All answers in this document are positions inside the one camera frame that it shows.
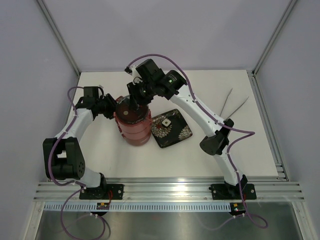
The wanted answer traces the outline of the grey transparent lid red handles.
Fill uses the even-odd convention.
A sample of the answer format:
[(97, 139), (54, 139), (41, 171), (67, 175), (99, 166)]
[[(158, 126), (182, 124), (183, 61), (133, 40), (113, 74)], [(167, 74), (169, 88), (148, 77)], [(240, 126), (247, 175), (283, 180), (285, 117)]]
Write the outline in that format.
[(121, 96), (117, 99), (115, 116), (125, 124), (136, 124), (143, 121), (149, 114), (148, 105), (135, 105), (130, 96)]

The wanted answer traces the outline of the pink bowl with handles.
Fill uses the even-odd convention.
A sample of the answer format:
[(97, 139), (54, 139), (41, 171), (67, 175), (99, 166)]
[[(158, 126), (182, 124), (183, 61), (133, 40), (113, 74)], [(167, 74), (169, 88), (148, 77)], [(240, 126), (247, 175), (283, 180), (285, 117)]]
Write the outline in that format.
[(144, 140), (150, 137), (151, 127), (148, 126), (129, 126), (129, 125), (119, 125), (118, 126), (121, 136), (126, 140)]

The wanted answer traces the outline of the metal food tongs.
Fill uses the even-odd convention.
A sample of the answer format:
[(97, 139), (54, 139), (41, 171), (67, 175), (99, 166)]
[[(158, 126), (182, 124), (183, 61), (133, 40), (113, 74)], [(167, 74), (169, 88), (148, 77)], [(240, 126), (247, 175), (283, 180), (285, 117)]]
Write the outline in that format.
[(229, 119), (247, 102), (249, 97), (249, 95), (231, 88), (224, 100), (220, 116), (223, 119)]

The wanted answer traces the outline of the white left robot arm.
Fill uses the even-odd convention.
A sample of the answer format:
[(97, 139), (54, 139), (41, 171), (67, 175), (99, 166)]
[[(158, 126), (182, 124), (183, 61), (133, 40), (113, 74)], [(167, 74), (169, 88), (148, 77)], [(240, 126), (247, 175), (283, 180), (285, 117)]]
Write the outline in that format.
[(46, 176), (59, 187), (80, 186), (80, 193), (89, 199), (103, 199), (109, 189), (105, 176), (86, 166), (80, 140), (97, 116), (111, 120), (117, 102), (101, 86), (82, 87), (83, 95), (71, 103), (72, 117), (63, 129), (43, 141)]

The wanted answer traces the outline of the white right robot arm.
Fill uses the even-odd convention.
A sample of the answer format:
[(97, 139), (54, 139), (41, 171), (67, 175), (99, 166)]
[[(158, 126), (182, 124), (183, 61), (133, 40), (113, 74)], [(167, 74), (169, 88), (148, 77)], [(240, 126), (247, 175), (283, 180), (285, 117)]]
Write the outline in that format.
[(124, 71), (133, 78), (127, 84), (131, 105), (148, 105), (155, 96), (163, 97), (179, 106), (200, 126), (205, 134), (200, 148), (218, 163), (227, 194), (239, 198), (248, 180), (230, 154), (229, 134), (234, 122), (217, 116), (196, 98), (185, 74), (176, 70), (164, 73), (150, 58), (136, 66), (128, 65)]

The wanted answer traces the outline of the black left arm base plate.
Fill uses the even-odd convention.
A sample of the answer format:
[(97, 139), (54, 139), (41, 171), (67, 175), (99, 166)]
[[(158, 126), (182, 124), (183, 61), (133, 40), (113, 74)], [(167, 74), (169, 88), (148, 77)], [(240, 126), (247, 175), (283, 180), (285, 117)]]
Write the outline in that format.
[(124, 194), (123, 184), (105, 184), (81, 190), (80, 200), (122, 200)]

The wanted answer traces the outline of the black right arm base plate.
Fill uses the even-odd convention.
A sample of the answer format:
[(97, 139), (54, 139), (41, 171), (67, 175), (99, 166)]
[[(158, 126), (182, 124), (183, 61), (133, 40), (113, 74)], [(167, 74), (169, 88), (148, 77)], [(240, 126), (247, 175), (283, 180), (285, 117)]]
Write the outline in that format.
[(241, 200), (240, 189), (244, 200), (256, 200), (257, 194), (255, 186), (247, 183), (244, 186), (230, 185), (227, 183), (211, 184), (208, 188), (211, 191), (213, 200)]

